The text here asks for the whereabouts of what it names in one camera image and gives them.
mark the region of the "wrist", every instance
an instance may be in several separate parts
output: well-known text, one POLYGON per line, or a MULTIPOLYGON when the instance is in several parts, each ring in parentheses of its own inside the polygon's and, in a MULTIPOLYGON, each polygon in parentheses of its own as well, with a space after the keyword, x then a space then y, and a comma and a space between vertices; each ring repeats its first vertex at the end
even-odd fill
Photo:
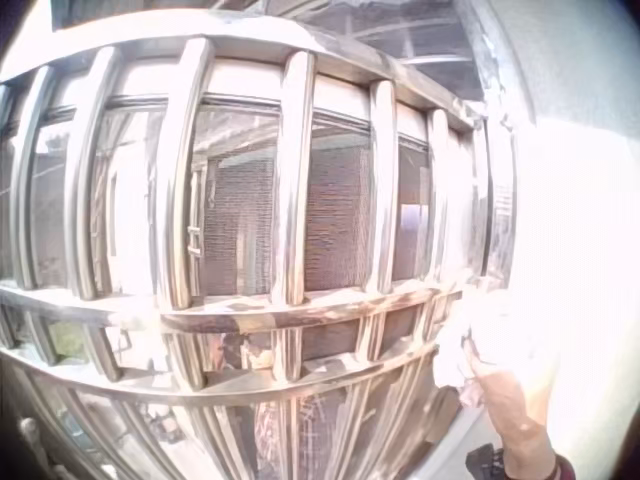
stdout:
POLYGON ((544 480, 556 467, 556 454, 546 431, 504 443, 504 468, 509 478, 544 480))

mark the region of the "hand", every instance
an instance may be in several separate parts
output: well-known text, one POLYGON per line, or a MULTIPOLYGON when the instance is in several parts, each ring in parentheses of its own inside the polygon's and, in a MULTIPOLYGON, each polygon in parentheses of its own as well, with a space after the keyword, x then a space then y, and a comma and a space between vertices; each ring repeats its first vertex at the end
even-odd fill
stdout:
POLYGON ((513 329, 500 331, 492 320, 472 322, 471 336, 483 339, 483 351, 478 352, 472 339, 463 347, 476 380, 484 392, 489 417, 503 441, 505 473, 518 480, 547 478, 555 467, 556 455, 547 435, 549 396, 556 372, 555 356, 543 349, 531 355, 508 359, 490 351, 496 345, 509 342, 505 336, 513 329), (491 335, 501 335, 499 341, 487 341, 491 335), (481 359, 493 358, 495 363, 481 359))

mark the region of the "metal bar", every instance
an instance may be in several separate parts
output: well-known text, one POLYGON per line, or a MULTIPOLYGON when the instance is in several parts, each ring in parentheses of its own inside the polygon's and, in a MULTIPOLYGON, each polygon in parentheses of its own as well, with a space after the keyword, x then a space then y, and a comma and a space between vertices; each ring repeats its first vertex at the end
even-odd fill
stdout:
POLYGON ((388 451, 400 431, 400 427, 404 425, 407 419, 409 407, 415 400, 419 379, 418 374, 424 360, 425 357, 421 357, 420 360, 404 367, 400 389, 398 390, 396 401, 393 403, 394 408, 389 409, 390 413, 388 414, 386 411, 384 412, 384 424, 376 430, 371 445, 367 449, 365 460, 362 462, 364 472, 361 478, 372 478, 372 475, 375 475, 378 469, 384 467, 381 463, 386 459, 388 451))
POLYGON ((111 434, 91 415, 74 390, 60 388, 60 398, 84 433, 118 470, 118 478, 141 480, 140 475, 120 456, 111 434))
MULTIPOLYGON (((365 289, 387 294, 391 289, 393 251, 396 237, 398 205, 398 129, 395 87, 389 80, 375 82, 370 88, 371 151, 373 158, 371 176, 371 225, 369 232, 369 260, 365 289)), ((356 342, 356 358, 360 362, 371 362, 378 358, 386 313, 369 315, 360 320, 356 342)), ((347 418, 340 432, 335 474, 341 480, 347 472, 351 454, 360 431, 371 381, 354 385, 347 397, 347 418)))
POLYGON ((391 81, 371 85, 371 225, 367 291, 388 293, 393 272, 398 207, 398 134, 395 88, 391 81))
POLYGON ((100 375, 104 375, 110 382, 117 382, 122 377, 122 371, 113 356, 111 344, 104 328, 83 325, 84 345, 89 358, 100 375))
POLYGON ((53 91, 54 76, 53 68, 48 65, 41 67, 36 73, 20 117, 11 172, 9 233, 11 235, 13 271, 18 286, 27 290, 36 287, 28 208, 31 198, 30 177, 33 166, 31 152, 40 116, 49 103, 53 91))
POLYGON ((74 295, 84 300, 96 297, 91 256, 91 179, 97 124, 119 72, 121 55, 116 47, 104 47, 96 54, 91 71, 83 81, 69 146, 64 180, 64 240, 67 276, 74 295))
POLYGON ((282 80, 282 113, 274 172, 271 301, 304 299, 304 236, 313 119, 315 57, 295 52, 282 80))
POLYGON ((209 385, 195 394, 172 385, 170 373, 146 372, 141 376, 136 370, 124 370, 122 381, 110 383, 95 375, 93 367, 88 365, 58 364, 49 367, 42 362, 31 361, 19 350, 3 349, 0 350, 0 355, 33 375, 81 388, 95 395, 167 405, 209 406, 284 401, 292 397, 320 395, 401 368, 419 356, 433 352, 435 348, 434 343, 419 348, 411 342, 403 343, 403 348, 395 352, 395 356, 365 365, 358 364, 355 357, 350 355, 344 359, 345 368, 335 368, 335 363, 327 368, 326 363, 320 362, 310 368, 299 381, 286 385, 275 382, 270 371, 221 372, 220 382, 209 385))
POLYGON ((47 365, 55 365, 58 363, 56 347, 53 344, 47 322, 40 318, 38 314, 29 312, 28 310, 25 310, 23 314, 24 322, 29 330, 40 359, 47 365))
POLYGON ((302 368, 302 328, 271 332, 273 376, 277 382, 295 382, 302 368))
POLYGON ((158 470, 165 473, 171 480, 186 480, 151 433, 135 404, 118 400, 112 400, 111 404, 122 418, 127 430, 135 437, 142 450, 149 455, 158 470))
POLYGON ((431 202, 429 215, 428 273, 427 276, 438 281, 444 254, 447 222, 448 176, 447 154, 449 142, 449 124, 443 110, 432 110, 427 114, 427 139, 431 151, 431 202))
POLYGON ((69 452, 70 457, 77 461, 78 464, 90 474, 91 478, 96 480, 112 480, 67 434, 60 420, 55 413, 51 411, 40 389, 34 384, 31 377, 20 369, 15 369, 15 375, 22 389, 32 402, 38 416, 47 426, 47 429, 53 434, 54 438, 64 446, 63 449, 69 452))
POLYGON ((3 348, 15 348, 16 346, 16 339, 9 326, 9 319, 7 318, 4 305, 0 305, 0 343, 3 348))
POLYGON ((336 434, 336 441, 331 452, 331 459, 327 465, 325 480, 342 480, 347 473, 347 467, 358 439, 358 433, 360 433, 362 415, 364 415, 364 410, 367 406, 370 389, 370 379, 349 387, 349 393, 345 401, 346 419, 336 434))
MULTIPOLYGON (((299 305, 304 301, 304 240, 313 122, 315 56, 299 51, 288 59, 282 80, 278 154, 274 173, 271 257, 271 302, 299 305)), ((272 333, 276 382, 293 382, 302 367, 302 329, 272 333)), ((297 479, 300 438, 298 399, 276 405, 280 476, 297 479)))
POLYGON ((202 356, 197 335, 167 334, 164 336, 173 374, 181 388, 197 391, 206 385, 202 356))
POLYGON ((232 480, 247 478, 241 477, 236 469, 237 465, 226 443, 229 438, 223 434, 215 412, 210 407, 192 408, 189 409, 189 416, 193 422, 196 436, 220 472, 232 480))
POLYGON ((206 38, 187 41, 177 66, 176 81, 169 92, 167 113, 160 132, 156 242, 159 300, 165 308, 184 309, 191 304, 186 245, 186 190, 196 109, 212 57, 213 45, 206 38))
POLYGON ((435 283, 416 279, 394 282, 389 294, 341 288, 307 292, 307 301, 293 307, 272 306, 268 296, 209 297, 185 311, 162 311, 150 296, 111 296, 92 301, 74 297, 65 288, 20 290, 0 285, 0 303, 64 320, 125 330, 154 328, 161 333, 253 333, 279 328, 329 325, 367 315, 400 310, 428 302, 442 291, 435 283))
POLYGON ((509 285, 515 242, 517 192, 514 136, 496 120, 487 120, 490 175, 490 219, 486 248, 486 275, 509 285))

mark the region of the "vertical metal bar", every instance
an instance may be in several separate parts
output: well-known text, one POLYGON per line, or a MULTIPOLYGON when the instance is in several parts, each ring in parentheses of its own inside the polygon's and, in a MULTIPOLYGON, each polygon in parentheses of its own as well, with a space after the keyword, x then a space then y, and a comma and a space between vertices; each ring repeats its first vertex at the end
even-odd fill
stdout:
MULTIPOLYGON (((393 272, 400 168, 393 83, 383 80, 372 84, 370 102, 373 168, 370 180, 371 238, 365 288, 370 292, 388 293, 393 272)), ((356 356, 360 361, 367 362, 378 358, 385 317, 386 314, 381 313, 360 320, 356 342, 356 356)), ((327 480, 341 480, 346 475, 370 389, 371 380, 349 388, 346 400, 347 417, 334 445, 332 461, 335 462, 335 467, 328 469, 327 480)))
POLYGON ((237 448, 224 407, 190 408, 196 435, 221 472, 232 480, 251 480, 253 471, 237 448))
POLYGON ((12 101, 11 89, 6 85, 0 85, 0 131, 9 121, 12 101))
POLYGON ((429 215, 427 276, 435 281, 440 279, 440 269, 444 254, 447 222, 448 178, 446 158, 449 143, 449 124, 443 110, 432 110, 427 114, 427 139, 431 151, 431 202, 429 215))
POLYGON ((282 80, 278 155, 274 173, 271 301, 304 299, 304 235, 313 121, 315 57, 295 52, 282 80))
POLYGON ((0 343, 3 348, 14 348, 16 346, 16 339, 9 326, 9 319, 7 318, 4 305, 0 305, 0 343))
POLYGON ((118 74, 121 56, 116 47, 98 51, 84 80, 67 148, 64 180, 64 240, 67 276, 74 295, 96 297, 91 258, 91 178, 98 119, 118 74))
POLYGON ((9 230, 13 270, 18 286, 31 290, 36 287, 31 235, 29 232, 29 200, 31 198, 31 169, 33 166, 33 144, 40 116, 51 97, 54 70, 48 65, 40 67, 20 117, 16 137, 16 148, 11 172, 11 196, 9 230))
POLYGON ((60 398, 69 410, 69 413, 71 413, 75 421, 78 422, 80 428, 118 469, 118 478, 122 477, 123 480, 140 480, 140 475, 138 475, 118 453, 111 434, 100 425, 95 416, 89 413, 78 397, 78 394, 74 390, 65 388, 60 388, 59 392, 60 398))
POLYGON ((509 284, 515 241, 517 192, 514 137, 509 127, 486 123, 490 176, 490 228, 486 248, 486 275, 509 284))
POLYGON ((60 424, 60 420, 55 413, 51 411, 40 390, 33 383, 29 375, 17 368, 15 372, 18 382, 20 382, 22 389, 31 400, 38 416, 42 419, 55 439, 63 445, 63 449, 69 452, 70 456, 89 473, 91 478, 96 480, 112 480, 67 434, 60 424))
POLYGON ((489 216, 489 157, 484 122, 478 122, 467 142, 472 145, 473 157, 473 243, 471 252, 471 268, 477 276, 484 275, 484 253, 487 238, 489 216))
POLYGON ((171 480, 186 480, 153 436, 135 405, 118 400, 112 400, 111 403, 122 418, 127 430, 135 437, 142 450, 149 455, 158 470, 165 473, 171 480))
POLYGON ((423 356, 420 360, 411 362, 403 368, 395 408, 389 409, 389 413, 384 413, 384 423, 376 429, 374 438, 367 450, 369 460, 365 456, 365 460, 362 462, 363 472, 360 478, 370 478, 372 474, 375 474, 376 470, 383 467, 381 462, 386 459, 387 452, 395 442, 400 427, 407 418, 409 407, 414 402, 419 379, 418 374, 424 361, 425 358, 423 356))
MULTIPOLYGON (((316 59, 312 54, 300 51, 287 59, 274 173, 271 302, 277 305, 299 305, 304 300, 304 237, 315 73, 316 59)), ((276 381, 297 380, 302 366, 302 330, 274 332, 272 348, 276 381)), ((280 476, 297 479, 298 399, 278 402, 277 410, 280 476)))
POLYGON ((198 338, 194 334, 171 333, 164 336, 171 369, 180 386, 186 390, 201 390, 206 385, 198 338))
POLYGON ((49 325, 36 313, 24 311, 24 322, 29 330, 31 339, 38 351, 38 355, 47 365, 58 363, 56 348, 49 332, 49 325))
POLYGON ((371 225, 366 290, 388 293, 393 272, 398 208, 398 130, 395 87, 389 80, 371 85, 371 225))
POLYGON ((302 368, 302 329, 285 328, 271 332, 273 376, 279 382, 294 382, 302 368))
POLYGON ((84 345, 89 358, 96 366, 96 370, 111 382, 117 382, 122 377, 122 371, 113 356, 111 344, 104 328, 83 325, 84 345))
POLYGON ((176 81, 169 91, 157 159, 156 242, 159 300, 163 308, 184 309, 189 292, 186 190, 191 137, 213 44, 206 38, 187 41, 176 81))

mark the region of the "finger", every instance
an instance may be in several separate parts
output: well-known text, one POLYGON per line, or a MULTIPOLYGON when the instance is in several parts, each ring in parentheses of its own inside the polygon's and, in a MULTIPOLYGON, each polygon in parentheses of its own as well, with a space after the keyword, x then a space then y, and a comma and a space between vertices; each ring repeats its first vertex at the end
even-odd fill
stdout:
POLYGON ((465 356, 467 357, 467 362, 469 362, 469 366, 476 377, 486 377, 491 375, 492 373, 496 373, 499 370, 497 365, 493 365, 490 363, 485 363, 480 360, 478 357, 478 351, 476 350, 476 346, 473 343, 471 338, 465 338, 462 349, 464 350, 465 356))

